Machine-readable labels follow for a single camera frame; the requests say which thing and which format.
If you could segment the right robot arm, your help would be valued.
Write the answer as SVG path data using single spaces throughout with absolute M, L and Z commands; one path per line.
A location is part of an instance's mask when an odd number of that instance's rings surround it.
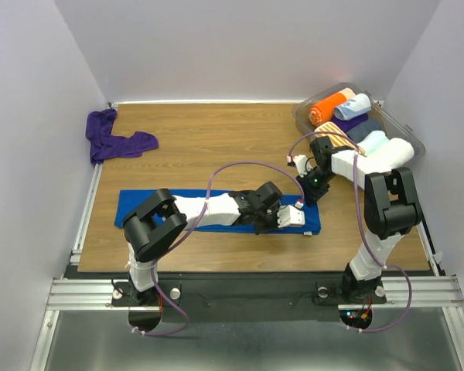
M 358 147 L 336 147 L 326 135 L 314 139 L 310 150 L 314 167 L 304 155 L 288 156 L 288 164 L 298 172 L 307 205 L 317 203 L 337 175 L 353 183 L 355 196 L 364 192 L 364 206 L 356 201 L 362 245 L 347 264 L 340 283 L 345 301 L 359 301 L 375 293 L 392 250 L 422 221 L 414 176 L 409 168 L 391 168 L 365 157 Z

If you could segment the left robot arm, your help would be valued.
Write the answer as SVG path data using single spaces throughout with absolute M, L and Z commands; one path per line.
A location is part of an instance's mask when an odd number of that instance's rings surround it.
M 217 194 L 208 190 L 196 194 L 171 189 L 150 192 L 119 220 L 128 244 L 129 279 L 127 284 L 112 284 L 114 297 L 129 297 L 141 305 L 151 303 L 156 297 L 159 260 L 194 230 L 245 226 L 261 234 L 285 228 L 291 221 L 290 212 L 297 209 L 284 205 L 282 197 L 273 182 L 258 189 Z

